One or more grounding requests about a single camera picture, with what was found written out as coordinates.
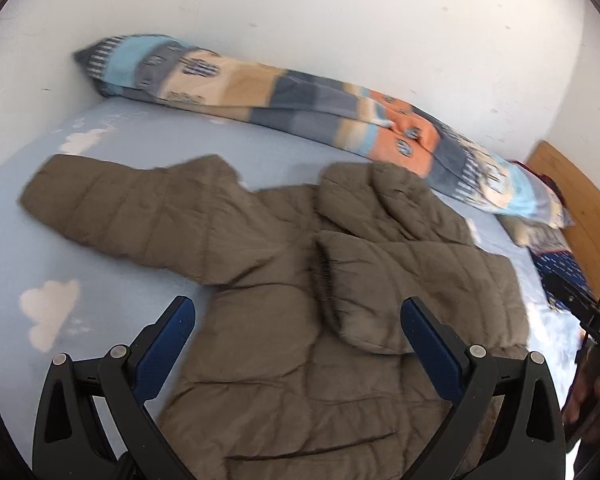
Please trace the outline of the colourful patchwork rolled duvet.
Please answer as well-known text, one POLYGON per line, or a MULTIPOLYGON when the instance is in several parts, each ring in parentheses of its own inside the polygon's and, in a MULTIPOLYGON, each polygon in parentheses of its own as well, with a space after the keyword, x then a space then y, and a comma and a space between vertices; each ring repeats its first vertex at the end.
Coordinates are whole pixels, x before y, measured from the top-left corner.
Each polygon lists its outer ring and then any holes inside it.
POLYGON ((391 162, 478 209, 570 226, 560 195, 415 105, 356 84, 229 58, 162 35, 111 36, 73 55, 103 96, 156 103, 301 136, 391 162))

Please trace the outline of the wooden headboard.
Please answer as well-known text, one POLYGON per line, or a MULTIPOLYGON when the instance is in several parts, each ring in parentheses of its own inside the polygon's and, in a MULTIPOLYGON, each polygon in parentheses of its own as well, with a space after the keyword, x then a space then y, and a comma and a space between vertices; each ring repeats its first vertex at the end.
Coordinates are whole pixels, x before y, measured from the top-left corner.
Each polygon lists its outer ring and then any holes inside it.
POLYGON ((536 174, 549 176, 562 192, 574 221, 574 226, 565 229, 565 237, 594 297, 600 298, 600 190, 546 141, 534 148, 526 165, 536 174))

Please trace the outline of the brown quilted puffer jacket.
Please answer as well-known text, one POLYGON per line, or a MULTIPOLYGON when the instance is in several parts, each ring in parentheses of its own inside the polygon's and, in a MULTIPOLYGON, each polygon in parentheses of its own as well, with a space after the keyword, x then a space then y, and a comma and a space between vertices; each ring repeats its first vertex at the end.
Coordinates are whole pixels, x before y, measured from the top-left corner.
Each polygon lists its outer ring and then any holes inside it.
POLYGON ((215 155, 57 155, 20 202, 69 240, 213 288, 160 417, 197 478, 401 477, 449 409, 401 330, 408 297, 468 344, 527 350, 512 264, 398 166, 338 162, 251 192, 215 155))

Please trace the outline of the light blue cloud bedsheet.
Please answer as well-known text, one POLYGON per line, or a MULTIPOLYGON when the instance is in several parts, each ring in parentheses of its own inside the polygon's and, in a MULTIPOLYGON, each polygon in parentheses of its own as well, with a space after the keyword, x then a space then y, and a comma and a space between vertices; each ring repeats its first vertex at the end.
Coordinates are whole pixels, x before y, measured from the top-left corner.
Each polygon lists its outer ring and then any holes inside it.
MULTIPOLYGON (((162 411, 214 294, 212 287, 173 271, 141 266, 69 240, 32 217, 20 197, 49 159, 79 156, 134 169, 156 169, 215 155, 235 169, 240 183, 251 192, 317 184, 323 170, 338 162, 374 163, 331 160, 320 144, 243 122, 218 122, 124 99, 108 101, 106 109, 105 116, 85 119, 73 130, 76 136, 95 142, 94 155, 84 155, 67 139, 46 136, 28 156, 17 156, 0 170, 0 414, 10 440, 27 454, 30 471, 38 402, 54 356, 65 352, 75 361, 101 358, 116 344, 132 344, 175 297, 192 300, 195 327, 160 393, 145 403, 161 431, 162 411)), ((467 206, 430 190, 465 219, 479 248, 505 257, 491 248, 486 233, 470 223, 467 206)), ((560 409, 576 374, 579 323, 568 311, 551 309, 545 299, 529 304, 524 283, 512 266, 528 315, 529 338, 520 358, 498 357, 522 360, 533 351, 541 353, 560 409)), ((460 464, 462 474, 478 465, 501 405, 502 399, 494 396, 460 464)))

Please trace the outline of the navy star-patterned pillow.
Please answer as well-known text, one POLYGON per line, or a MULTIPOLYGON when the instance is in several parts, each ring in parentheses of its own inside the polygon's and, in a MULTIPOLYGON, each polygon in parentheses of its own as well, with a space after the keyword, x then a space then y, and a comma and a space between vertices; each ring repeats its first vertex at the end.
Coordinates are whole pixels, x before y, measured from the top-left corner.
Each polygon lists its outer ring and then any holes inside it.
POLYGON ((531 259, 535 269, 539 273, 547 303, 553 310, 567 311, 568 307, 547 288, 545 277, 548 274, 554 273, 559 275, 572 286, 580 289, 581 292, 593 296, 591 287, 585 278, 580 264, 577 263, 576 258, 574 258, 574 255, 570 250, 560 250, 559 252, 532 252, 531 259))

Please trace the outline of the grey patterned pillow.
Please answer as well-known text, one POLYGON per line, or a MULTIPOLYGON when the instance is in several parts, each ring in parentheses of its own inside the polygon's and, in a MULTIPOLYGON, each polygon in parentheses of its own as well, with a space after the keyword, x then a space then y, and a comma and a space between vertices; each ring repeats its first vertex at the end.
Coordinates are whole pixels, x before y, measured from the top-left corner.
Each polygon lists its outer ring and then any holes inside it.
POLYGON ((546 252, 570 252, 562 231, 545 224, 518 223, 513 227, 510 236, 518 246, 529 248, 535 255, 546 252))

